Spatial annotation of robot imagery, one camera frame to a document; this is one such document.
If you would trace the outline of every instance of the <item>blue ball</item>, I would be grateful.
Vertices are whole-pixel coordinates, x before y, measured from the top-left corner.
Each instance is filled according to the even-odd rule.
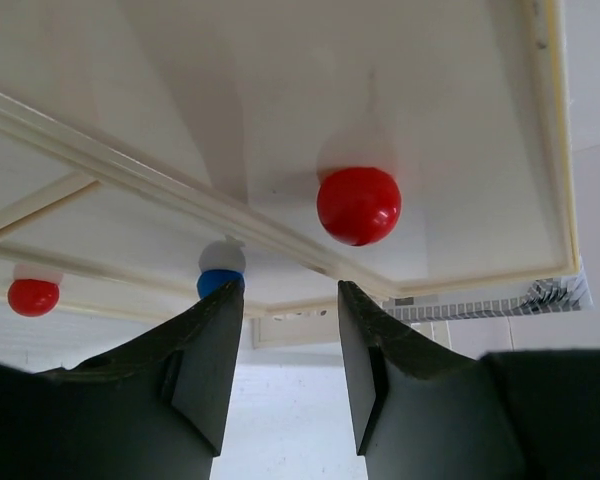
[[[244,287],[244,276],[233,270],[207,270],[198,278],[198,296],[200,299],[211,295],[218,288],[232,280],[240,280]]]

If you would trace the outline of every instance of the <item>red ball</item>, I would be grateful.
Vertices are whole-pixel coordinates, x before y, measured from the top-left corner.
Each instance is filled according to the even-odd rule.
[[[15,280],[7,294],[14,312],[25,317],[49,313],[60,299],[58,285],[43,280]]]
[[[396,181],[377,168],[339,170],[322,182],[318,193],[322,226],[336,240],[357,247],[389,235],[401,208]]]

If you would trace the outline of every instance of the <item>red knob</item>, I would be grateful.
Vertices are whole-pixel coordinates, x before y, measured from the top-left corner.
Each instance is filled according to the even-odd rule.
[[[318,193],[320,223],[347,245],[382,240],[398,223],[401,207],[396,181],[377,168],[339,170],[322,182]]]
[[[14,312],[25,317],[49,313],[60,299],[58,285],[43,280],[15,280],[7,294]]]

